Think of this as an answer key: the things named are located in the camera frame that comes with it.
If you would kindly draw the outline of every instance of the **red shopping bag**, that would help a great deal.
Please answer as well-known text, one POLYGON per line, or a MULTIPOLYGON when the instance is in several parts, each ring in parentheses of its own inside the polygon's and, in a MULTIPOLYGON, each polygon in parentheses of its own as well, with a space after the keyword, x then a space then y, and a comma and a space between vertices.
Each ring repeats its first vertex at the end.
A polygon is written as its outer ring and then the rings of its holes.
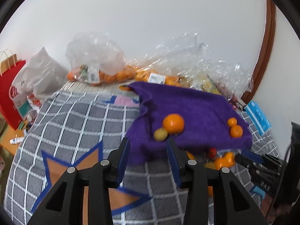
POLYGON ((14 130, 19 127, 22 118, 11 100, 17 95, 17 90, 15 87, 11 87, 11 83, 25 63, 26 61, 16 62, 4 73, 0 72, 0 111, 14 130))

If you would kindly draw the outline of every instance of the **pink patch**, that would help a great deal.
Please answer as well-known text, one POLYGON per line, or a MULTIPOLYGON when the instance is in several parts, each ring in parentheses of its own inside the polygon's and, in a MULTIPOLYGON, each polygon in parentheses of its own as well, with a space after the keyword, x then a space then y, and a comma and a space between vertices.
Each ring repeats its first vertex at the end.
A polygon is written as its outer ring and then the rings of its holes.
POLYGON ((128 107, 139 106, 139 104, 135 103, 132 98, 126 96, 117 96, 114 104, 119 106, 128 106, 128 107))

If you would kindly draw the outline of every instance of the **white wall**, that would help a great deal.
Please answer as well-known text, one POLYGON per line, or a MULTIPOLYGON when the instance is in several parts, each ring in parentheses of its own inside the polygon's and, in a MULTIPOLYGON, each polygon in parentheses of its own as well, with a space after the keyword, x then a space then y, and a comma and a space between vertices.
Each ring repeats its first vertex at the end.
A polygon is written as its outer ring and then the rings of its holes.
POLYGON ((29 59, 43 46, 67 65, 77 32, 100 31, 132 59, 200 28, 213 58, 253 69, 264 33, 265 0, 26 0, 0 34, 0 50, 29 59))
POLYGON ((281 157, 291 140, 291 121, 300 124, 300 41, 276 8, 276 33, 267 70, 253 98, 272 124, 281 157))

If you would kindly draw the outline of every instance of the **barcode sticker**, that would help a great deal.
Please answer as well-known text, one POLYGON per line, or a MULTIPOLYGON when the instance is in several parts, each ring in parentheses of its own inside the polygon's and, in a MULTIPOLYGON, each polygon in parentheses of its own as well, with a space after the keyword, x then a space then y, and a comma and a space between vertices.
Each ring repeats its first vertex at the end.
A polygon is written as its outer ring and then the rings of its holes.
POLYGON ((88 82, 92 84, 100 83, 99 70, 92 66, 88 66, 88 82))
POLYGON ((150 73, 148 83, 164 85, 165 80, 166 80, 165 75, 161 75, 161 74, 157 74, 157 73, 150 73))

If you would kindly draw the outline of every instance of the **paper bag handle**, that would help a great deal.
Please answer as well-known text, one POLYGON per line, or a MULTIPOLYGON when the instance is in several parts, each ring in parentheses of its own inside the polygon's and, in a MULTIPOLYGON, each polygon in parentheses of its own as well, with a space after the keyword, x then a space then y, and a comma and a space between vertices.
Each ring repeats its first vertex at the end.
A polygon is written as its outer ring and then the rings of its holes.
POLYGON ((2 53, 1 56, 0 56, 0 75, 1 75, 1 76, 2 76, 1 63, 2 63, 2 55, 3 55, 3 54, 6 55, 6 60, 5 60, 5 61, 8 62, 8 67, 9 67, 9 69, 11 68, 11 65, 10 65, 9 60, 8 60, 8 55, 7 55, 7 53, 6 53, 7 50, 10 51, 11 56, 13 57, 13 63, 14 63, 14 65, 16 65, 15 57, 14 57, 14 55, 13 55, 13 52, 12 52, 10 49, 5 49, 4 51, 1 51, 1 52, 0 52, 0 53, 2 53))

